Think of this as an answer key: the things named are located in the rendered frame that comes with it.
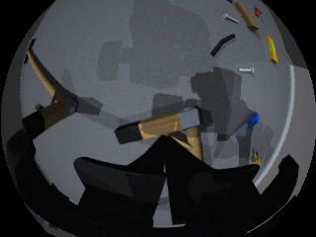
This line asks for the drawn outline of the long scraper with wooden handle and black blade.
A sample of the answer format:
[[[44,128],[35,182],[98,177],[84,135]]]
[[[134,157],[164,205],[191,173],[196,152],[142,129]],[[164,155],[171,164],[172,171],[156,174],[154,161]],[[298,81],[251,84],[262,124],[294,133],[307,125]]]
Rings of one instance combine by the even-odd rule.
[[[36,74],[39,76],[40,82],[44,84],[44,87],[50,91],[50,95],[52,96],[50,106],[44,107],[42,110],[35,111],[34,114],[23,118],[24,132],[28,134],[31,139],[36,139],[36,137],[43,134],[49,127],[60,122],[61,119],[67,119],[68,116],[74,115],[76,110],[78,110],[79,102],[76,102],[74,98],[66,99],[66,96],[58,91],[58,87],[55,87],[51,80],[48,80],[46,74],[42,72],[42,68],[36,63],[36,59],[33,58],[31,52],[33,42],[35,42],[35,39],[32,39],[31,44],[29,44],[24,64],[28,63],[28,59],[31,61]]]

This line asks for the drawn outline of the yellow-handled screwdriver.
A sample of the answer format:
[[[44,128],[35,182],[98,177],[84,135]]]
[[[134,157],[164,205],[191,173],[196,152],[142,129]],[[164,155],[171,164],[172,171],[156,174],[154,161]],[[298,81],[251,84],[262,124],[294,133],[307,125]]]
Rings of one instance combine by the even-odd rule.
[[[261,163],[260,154],[257,155],[256,153],[254,153],[252,161],[253,161],[253,165],[254,163],[256,163],[256,165],[260,166],[260,163]]]

